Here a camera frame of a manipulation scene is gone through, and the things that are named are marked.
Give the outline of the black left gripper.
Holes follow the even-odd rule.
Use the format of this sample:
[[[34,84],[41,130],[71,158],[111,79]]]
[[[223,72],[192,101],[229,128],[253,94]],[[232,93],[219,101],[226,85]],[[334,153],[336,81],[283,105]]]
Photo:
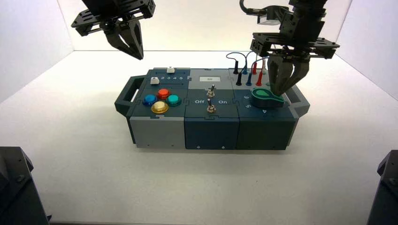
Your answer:
[[[151,18],[156,8],[152,0],[84,0],[71,27],[81,36],[107,30],[118,23],[120,32],[105,32],[109,44],[136,59],[143,59],[141,26],[138,20]]]

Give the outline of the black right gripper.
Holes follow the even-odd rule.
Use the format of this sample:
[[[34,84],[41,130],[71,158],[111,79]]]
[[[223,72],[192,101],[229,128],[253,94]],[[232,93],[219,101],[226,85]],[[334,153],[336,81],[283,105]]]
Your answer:
[[[330,59],[340,47],[319,34],[325,24],[322,15],[284,14],[278,33],[253,33],[251,51],[261,57]],[[270,57],[268,73],[271,91],[280,96],[303,79],[309,71],[308,60]]]

